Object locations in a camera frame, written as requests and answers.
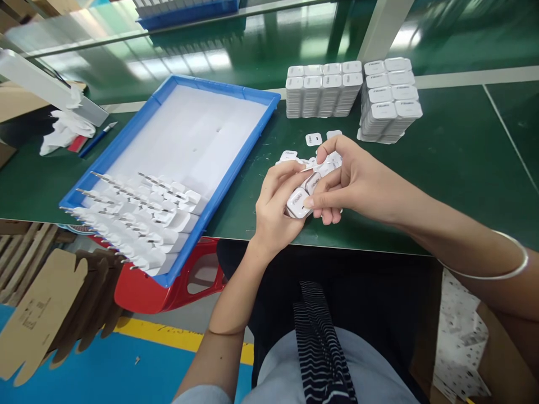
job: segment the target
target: person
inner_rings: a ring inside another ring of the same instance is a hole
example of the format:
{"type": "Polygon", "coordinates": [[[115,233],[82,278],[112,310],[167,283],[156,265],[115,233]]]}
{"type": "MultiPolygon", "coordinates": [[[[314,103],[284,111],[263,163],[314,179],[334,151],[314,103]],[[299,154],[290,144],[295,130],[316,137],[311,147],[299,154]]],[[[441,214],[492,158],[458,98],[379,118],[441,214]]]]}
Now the person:
{"type": "MultiPolygon", "coordinates": [[[[428,196],[346,136],[323,143],[317,162],[335,150],[342,166],[304,202],[314,217],[335,224],[341,208],[353,209],[408,234],[496,313],[537,376],[538,254],[428,196]]],[[[312,173],[303,168],[270,168],[253,238],[218,244],[229,282],[176,404],[234,401],[247,325],[254,364],[244,403],[428,402],[409,366],[434,258],[289,246],[305,219],[284,207],[312,173]]]]}

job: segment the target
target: blue floor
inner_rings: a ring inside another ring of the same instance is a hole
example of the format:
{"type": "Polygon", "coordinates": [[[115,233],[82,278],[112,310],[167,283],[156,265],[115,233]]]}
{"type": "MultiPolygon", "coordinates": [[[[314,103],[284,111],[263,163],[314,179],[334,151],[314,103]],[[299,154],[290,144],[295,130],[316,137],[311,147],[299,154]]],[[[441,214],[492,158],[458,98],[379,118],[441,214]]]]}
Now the blue floor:
{"type": "MultiPolygon", "coordinates": [[[[0,305],[0,328],[13,308],[0,305]]],[[[193,360],[193,352],[113,333],[96,338],[81,354],[72,352],[56,370],[49,363],[20,387],[0,380],[0,402],[168,403],[193,360]]],[[[239,403],[250,391],[252,366],[240,365],[239,403]]]]}

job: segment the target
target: blue bin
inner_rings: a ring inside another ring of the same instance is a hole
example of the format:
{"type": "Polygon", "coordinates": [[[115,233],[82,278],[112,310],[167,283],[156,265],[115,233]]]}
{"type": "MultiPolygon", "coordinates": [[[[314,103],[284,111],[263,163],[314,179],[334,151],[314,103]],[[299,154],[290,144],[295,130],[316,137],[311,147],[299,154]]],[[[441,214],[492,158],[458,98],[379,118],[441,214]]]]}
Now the blue bin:
{"type": "Polygon", "coordinates": [[[156,14],[151,17],[138,19],[142,28],[152,31],[174,25],[181,25],[187,22],[205,20],[225,14],[236,13],[239,9],[240,0],[215,0],[211,3],[202,3],[195,6],[180,8],[163,14],[156,14]]]}

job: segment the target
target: white tissue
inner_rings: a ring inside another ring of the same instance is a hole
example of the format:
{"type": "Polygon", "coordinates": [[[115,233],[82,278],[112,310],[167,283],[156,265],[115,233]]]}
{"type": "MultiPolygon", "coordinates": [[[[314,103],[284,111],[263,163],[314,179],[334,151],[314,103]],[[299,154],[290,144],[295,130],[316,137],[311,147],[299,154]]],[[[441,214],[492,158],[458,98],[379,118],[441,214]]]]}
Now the white tissue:
{"type": "MultiPolygon", "coordinates": [[[[71,103],[66,107],[77,108],[81,100],[80,89],[77,86],[71,86],[71,103]]],[[[53,132],[43,137],[39,155],[47,155],[60,147],[68,147],[79,135],[93,137],[95,134],[95,127],[74,112],[53,111],[51,116],[58,118],[58,121],[52,125],[53,132]]]]}

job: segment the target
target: silver bangle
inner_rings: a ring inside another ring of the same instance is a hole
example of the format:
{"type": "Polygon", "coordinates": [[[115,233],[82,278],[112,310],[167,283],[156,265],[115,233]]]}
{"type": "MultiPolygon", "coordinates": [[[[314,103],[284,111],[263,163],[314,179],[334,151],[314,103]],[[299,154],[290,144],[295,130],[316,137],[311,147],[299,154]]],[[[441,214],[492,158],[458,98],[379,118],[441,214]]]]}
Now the silver bangle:
{"type": "Polygon", "coordinates": [[[495,233],[498,233],[500,236],[504,236],[505,238],[508,238],[509,240],[513,241],[520,248],[520,250],[522,251],[522,255],[524,256],[524,259],[522,260],[522,264],[517,269],[515,269],[515,270],[513,270],[513,271],[511,271],[511,272],[509,272],[509,273],[507,273],[505,275],[499,275],[499,276],[495,276],[495,277],[476,277],[476,276],[466,275],[466,274],[463,274],[462,272],[455,271],[454,269],[449,268],[447,265],[445,265],[440,260],[438,260],[438,262],[440,264],[442,264],[445,268],[450,270],[451,272],[456,273],[457,275],[460,275],[460,276],[463,276],[463,277],[466,277],[466,278],[471,278],[471,279],[480,279],[482,281],[500,281],[502,279],[509,279],[509,278],[513,278],[513,277],[517,276],[518,274],[523,272],[526,269],[526,267],[528,266],[529,256],[528,256],[528,252],[526,251],[526,248],[524,248],[524,246],[522,244],[520,244],[517,240],[515,240],[511,236],[508,236],[507,234],[496,231],[496,230],[493,230],[493,231],[495,233]]]}

